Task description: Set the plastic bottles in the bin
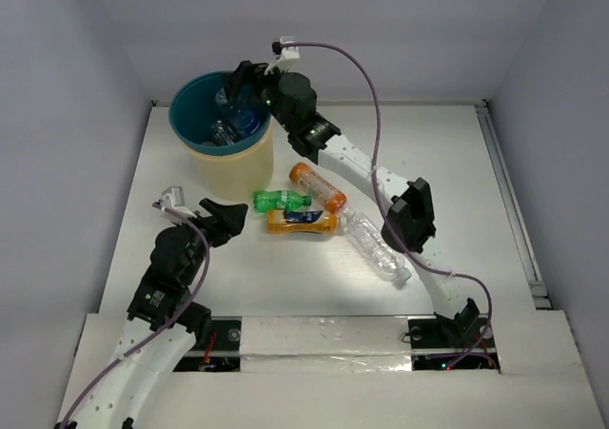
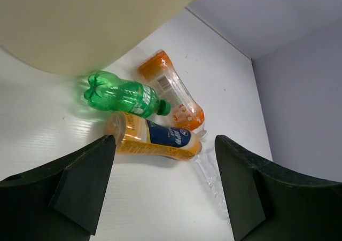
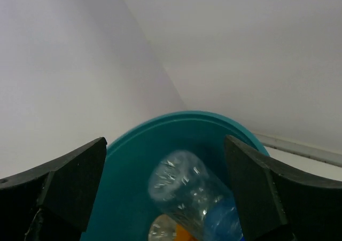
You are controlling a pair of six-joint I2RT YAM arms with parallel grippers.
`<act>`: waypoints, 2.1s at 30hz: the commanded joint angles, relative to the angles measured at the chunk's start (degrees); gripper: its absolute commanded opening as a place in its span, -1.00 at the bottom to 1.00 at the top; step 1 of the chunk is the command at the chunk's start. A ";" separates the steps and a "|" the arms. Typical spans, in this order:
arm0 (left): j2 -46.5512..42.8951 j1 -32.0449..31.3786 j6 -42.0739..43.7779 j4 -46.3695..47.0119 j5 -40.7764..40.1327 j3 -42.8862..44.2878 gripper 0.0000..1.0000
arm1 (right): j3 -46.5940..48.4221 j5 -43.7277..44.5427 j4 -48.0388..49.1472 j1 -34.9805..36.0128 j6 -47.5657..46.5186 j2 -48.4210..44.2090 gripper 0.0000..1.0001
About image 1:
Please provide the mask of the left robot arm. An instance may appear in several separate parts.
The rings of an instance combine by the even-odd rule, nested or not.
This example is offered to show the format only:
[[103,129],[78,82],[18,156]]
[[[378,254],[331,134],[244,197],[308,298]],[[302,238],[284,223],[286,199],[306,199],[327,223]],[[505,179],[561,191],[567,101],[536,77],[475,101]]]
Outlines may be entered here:
[[191,348],[213,339],[209,308],[197,303],[214,247],[245,227],[245,204],[204,198],[201,211],[154,203],[172,225],[155,238],[149,265],[128,306],[121,337],[108,364],[56,422],[58,428],[134,428],[152,395]]

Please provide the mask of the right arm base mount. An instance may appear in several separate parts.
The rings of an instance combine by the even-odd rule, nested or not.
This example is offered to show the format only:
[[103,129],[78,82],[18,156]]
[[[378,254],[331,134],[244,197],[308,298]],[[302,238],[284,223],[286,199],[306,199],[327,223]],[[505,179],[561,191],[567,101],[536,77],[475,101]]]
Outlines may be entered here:
[[409,319],[401,342],[415,371],[500,370],[492,326],[471,298],[455,319]]

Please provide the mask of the clear ribbed plastic bottle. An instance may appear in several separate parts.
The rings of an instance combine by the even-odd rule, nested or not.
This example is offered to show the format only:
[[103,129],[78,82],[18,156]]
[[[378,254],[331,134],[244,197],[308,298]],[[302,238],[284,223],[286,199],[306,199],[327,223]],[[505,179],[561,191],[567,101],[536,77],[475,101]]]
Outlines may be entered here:
[[378,227],[363,213],[347,207],[342,232],[382,280],[401,289],[412,277],[404,255],[385,242]]

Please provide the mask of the yellow bottle blue label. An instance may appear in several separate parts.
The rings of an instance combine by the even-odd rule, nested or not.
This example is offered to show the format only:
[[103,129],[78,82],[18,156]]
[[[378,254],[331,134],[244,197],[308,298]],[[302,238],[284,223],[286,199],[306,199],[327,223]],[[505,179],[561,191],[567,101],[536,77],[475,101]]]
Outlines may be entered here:
[[271,234],[314,233],[330,234],[337,231],[341,220],[327,210],[287,212],[269,210],[266,213],[266,232]]

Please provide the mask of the clear bottle white cap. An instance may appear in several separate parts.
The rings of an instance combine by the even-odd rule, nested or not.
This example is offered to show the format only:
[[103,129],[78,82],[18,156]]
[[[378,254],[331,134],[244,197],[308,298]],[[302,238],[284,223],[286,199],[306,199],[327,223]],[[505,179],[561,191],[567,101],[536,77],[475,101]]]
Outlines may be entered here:
[[232,146],[241,141],[237,129],[228,122],[218,120],[210,127],[211,141],[216,146]]

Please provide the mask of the orange bottle white label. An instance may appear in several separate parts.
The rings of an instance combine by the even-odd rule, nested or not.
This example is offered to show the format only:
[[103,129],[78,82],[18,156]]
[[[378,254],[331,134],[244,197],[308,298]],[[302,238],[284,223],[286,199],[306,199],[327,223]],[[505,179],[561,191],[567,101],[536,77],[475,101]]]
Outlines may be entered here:
[[291,168],[289,180],[332,213],[340,212],[346,207],[346,195],[305,163],[298,163]]

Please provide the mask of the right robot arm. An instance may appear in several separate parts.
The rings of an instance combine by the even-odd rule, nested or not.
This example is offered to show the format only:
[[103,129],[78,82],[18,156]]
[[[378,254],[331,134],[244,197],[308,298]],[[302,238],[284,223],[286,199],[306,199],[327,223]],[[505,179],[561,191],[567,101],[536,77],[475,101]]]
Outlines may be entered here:
[[265,108],[299,155],[341,176],[378,203],[383,239],[416,269],[439,319],[440,338],[450,345],[467,340],[480,310],[461,289],[458,276],[449,270],[435,241],[429,183],[423,178],[408,181],[377,166],[319,112],[317,94],[301,73],[243,61],[234,71],[223,74],[222,86],[228,101],[245,96],[254,107]]

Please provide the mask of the clear bottle blue label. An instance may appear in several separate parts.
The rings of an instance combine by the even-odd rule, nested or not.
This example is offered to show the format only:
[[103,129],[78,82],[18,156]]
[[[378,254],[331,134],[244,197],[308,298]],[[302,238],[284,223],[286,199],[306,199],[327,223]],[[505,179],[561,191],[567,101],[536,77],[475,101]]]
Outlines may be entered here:
[[248,102],[250,91],[251,87],[244,87],[234,101],[228,99],[224,88],[215,94],[215,104],[221,117],[236,129],[241,138],[249,137],[260,126],[258,113]]

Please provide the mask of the green plastic bottle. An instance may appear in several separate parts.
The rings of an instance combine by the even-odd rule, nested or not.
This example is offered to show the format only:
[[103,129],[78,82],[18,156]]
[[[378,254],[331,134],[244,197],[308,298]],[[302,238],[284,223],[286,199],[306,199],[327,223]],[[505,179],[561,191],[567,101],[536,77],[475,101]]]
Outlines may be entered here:
[[253,207],[258,213],[270,210],[294,212],[312,205],[309,195],[301,195],[291,190],[256,191],[253,194]]

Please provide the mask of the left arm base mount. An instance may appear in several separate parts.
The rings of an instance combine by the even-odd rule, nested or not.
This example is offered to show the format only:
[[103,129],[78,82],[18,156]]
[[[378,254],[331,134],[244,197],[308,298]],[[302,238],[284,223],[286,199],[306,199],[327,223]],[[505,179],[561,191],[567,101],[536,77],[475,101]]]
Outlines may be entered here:
[[206,341],[198,342],[174,367],[174,372],[239,372],[241,318],[213,318]]

